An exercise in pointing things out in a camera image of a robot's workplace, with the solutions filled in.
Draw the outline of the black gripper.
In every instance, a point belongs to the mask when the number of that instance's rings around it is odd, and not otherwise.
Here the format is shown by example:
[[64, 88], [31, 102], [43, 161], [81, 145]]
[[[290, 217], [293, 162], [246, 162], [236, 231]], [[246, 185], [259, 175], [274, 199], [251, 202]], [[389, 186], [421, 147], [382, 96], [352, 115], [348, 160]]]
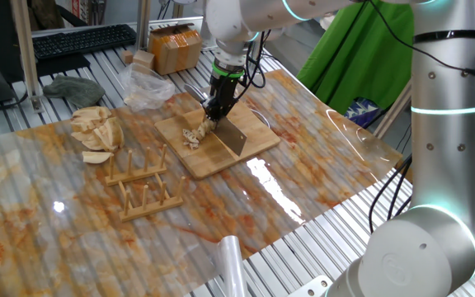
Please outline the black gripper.
[[238, 102], [238, 99], [234, 98], [238, 79], [230, 76], [211, 76], [209, 82], [210, 98], [205, 99], [201, 105], [209, 120], [220, 120], [225, 117]]

